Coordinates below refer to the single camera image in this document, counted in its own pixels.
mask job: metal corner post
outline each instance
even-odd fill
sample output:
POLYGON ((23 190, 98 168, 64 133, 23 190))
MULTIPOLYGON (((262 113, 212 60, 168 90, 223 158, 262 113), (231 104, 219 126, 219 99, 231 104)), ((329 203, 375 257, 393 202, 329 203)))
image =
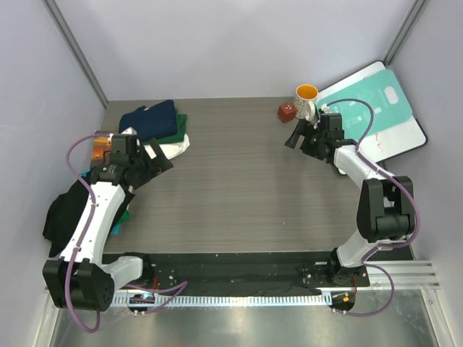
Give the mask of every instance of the metal corner post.
POLYGON ((100 99, 100 102, 103 104, 103 107, 106 108, 108 105, 108 99, 104 94, 104 91, 100 86, 100 83, 96 79, 96 76, 92 71, 92 68, 90 67, 87 59, 85 58, 84 53, 80 49, 77 40, 72 34, 72 31, 69 28, 69 25, 63 17, 63 14, 61 13, 55 0, 43 0, 43 3, 45 4, 45 7, 47 8, 54 22, 56 23, 56 26, 58 27, 59 31, 63 35, 64 40, 66 41, 69 49, 76 58, 77 63, 80 65, 80 68, 82 69, 84 75, 87 77, 88 82, 91 84, 93 90, 98 96, 98 99, 100 99))
POLYGON ((428 2, 429 0, 415 0, 413 3, 409 13, 405 17, 405 21, 402 23, 402 26, 394 38, 394 41, 392 41, 391 47, 383 60, 386 66, 391 65, 397 57, 397 54, 399 54, 400 49, 408 39, 409 34, 412 32, 413 27, 416 25, 428 2))

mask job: wall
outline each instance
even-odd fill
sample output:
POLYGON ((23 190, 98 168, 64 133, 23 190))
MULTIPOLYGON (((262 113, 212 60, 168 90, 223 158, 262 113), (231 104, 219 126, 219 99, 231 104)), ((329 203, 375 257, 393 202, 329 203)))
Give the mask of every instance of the wall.
POLYGON ((109 100, 292 95, 382 59, 413 0, 56 0, 109 100))
MULTIPOLYGON (((29 346, 37 330, 48 206, 74 181, 64 162, 97 129, 103 107, 39 0, 0 10, 0 345, 29 346)), ((74 163, 88 165, 89 147, 74 163)))
POLYGON ((463 326, 462 16, 463 1, 430 1, 394 62, 429 143, 388 165, 413 179, 423 221, 414 249, 432 260, 458 334, 463 326))

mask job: orange object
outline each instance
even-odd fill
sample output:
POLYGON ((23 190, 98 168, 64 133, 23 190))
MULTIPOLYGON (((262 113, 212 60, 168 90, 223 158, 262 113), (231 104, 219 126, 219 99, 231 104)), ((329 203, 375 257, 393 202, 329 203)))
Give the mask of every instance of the orange object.
POLYGON ((292 121, 296 117, 297 109, 292 103, 283 103, 278 109, 278 118, 283 123, 292 121))

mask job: black cloth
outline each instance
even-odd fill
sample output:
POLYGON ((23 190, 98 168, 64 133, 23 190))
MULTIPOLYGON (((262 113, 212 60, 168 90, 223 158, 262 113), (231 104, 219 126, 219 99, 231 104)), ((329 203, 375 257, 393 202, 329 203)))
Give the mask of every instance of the black cloth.
MULTIPOLYGON (((85 175, 84 180, 90 184, 91 171, 85 175)), ((123 203, 114 216, 110 230, 116 225, 116 222, 122 217, 128 204, 135 195, 126 191, 123 203)), ((72 238, 80 216, 87 204, 88 191, 79 182, 76 181, 67 193, 59 195, 51 203, 46 215, 45 226, 43 228, 43 237, 51 241, 49 257, 55 257, 66 248, 69 240, 72 238)))

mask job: green folded cloth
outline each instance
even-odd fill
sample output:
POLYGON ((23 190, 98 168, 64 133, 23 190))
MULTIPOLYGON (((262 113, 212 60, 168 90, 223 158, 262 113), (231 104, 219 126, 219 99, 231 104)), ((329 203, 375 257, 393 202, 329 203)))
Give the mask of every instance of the green folded cloth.
POLYGON ((175 113, 177 115, 177 124, 179 125, 177 133, 171 136, 162 137, 161 139, 156 139, 158 141, 158 144, 165 145, 167 143, 183 142, 185 133, 187 132, 187 115, 179 114, 177 110, 175 111, 175 113))

